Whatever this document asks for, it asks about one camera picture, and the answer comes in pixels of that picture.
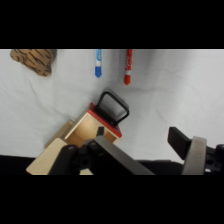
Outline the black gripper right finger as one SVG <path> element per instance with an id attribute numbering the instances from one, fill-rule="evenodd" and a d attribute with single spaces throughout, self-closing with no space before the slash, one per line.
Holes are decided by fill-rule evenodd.
<path id="1" fill-rule="evenodd" d="M 169 128 L 167 142 L 184 161 L 183 175 L 224 175 L 224 144 L 209 147 L 205 138 L 190 139 L 176 127 Z"/>

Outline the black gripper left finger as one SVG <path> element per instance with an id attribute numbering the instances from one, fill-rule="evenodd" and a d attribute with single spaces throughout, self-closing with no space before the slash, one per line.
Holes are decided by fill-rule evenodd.
<path id="1" fill-rule="evenodd" d="M 81 147 L 63 146 L 50 168 L 50 175 L 79 175 L 88 169 L 93 175 L 153 175 L 153 172 L 131 158 L 103 136 L 100 126 L 93 139 Z"/>

